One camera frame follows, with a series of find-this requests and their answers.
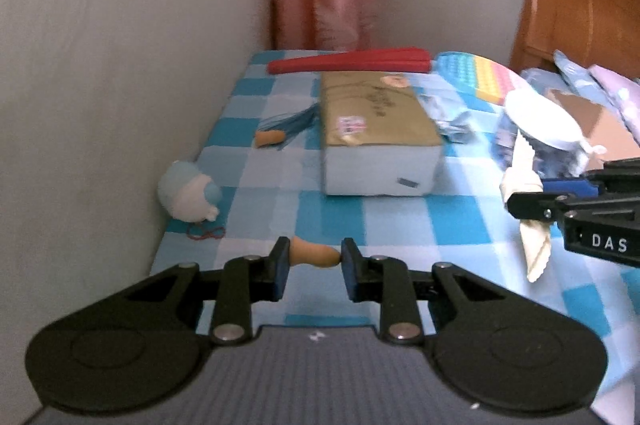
orange finger-shaped object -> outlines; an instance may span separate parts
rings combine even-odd
[[[265,145],[276,145],[282,143],[287,138],[283,130],[257,130],[254,135],[256,147]]]
[[[319,268],[331,268],[340,264],[340,253],[331,246],[316,245],[293,237],[289,245],[289,264],[311,264]]]

wooden headboard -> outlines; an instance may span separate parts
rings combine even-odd
[[[525,0],[510,68],[556,70],[554,50],[640,77],[640,0]]]

red string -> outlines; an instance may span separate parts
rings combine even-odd
[[[200,229],[200,234],[191,233],[193,227]],[[205,239],[222,239],[225,236],[225,227],[215,227],[207,230],[202,223],[190,223],[187,227],[187,237],[192,241],[204,241]]]

rainbow silicone pad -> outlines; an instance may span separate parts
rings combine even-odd
[[[435,71],[457,90],[498,105],[504,103],[504,97],[510,90],[529,87],[511,69],[470,53],[440,53],[436,58]]]

white oval lid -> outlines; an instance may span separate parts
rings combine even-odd
[[[521,131],[553,148],[571,151],[584,140],[578,122],[533,89],[510,91],[504,110]]]

